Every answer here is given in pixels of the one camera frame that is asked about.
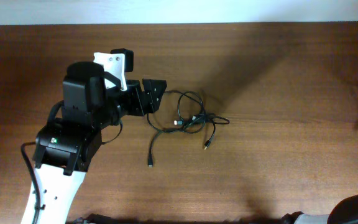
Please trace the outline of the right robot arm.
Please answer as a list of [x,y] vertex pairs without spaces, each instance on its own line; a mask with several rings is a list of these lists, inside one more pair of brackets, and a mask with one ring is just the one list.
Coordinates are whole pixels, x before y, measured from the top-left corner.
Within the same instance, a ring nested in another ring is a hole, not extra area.
[[303,212],[286,214],[284,224],[358,224],[358,195],[340,201],[327,215],[308,215]]

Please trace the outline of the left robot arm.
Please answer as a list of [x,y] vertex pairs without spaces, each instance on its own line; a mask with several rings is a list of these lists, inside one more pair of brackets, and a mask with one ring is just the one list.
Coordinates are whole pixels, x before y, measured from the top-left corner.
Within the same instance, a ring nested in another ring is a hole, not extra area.
[[65,223],[91,160],[105,144],[101,131],[122,126],[121,118],[159,109],[165,80],[123,82],[94,62],[67,68],[63,100],[56,103],[35,141],[34,162],[22,153],[32,179],[22,223]]

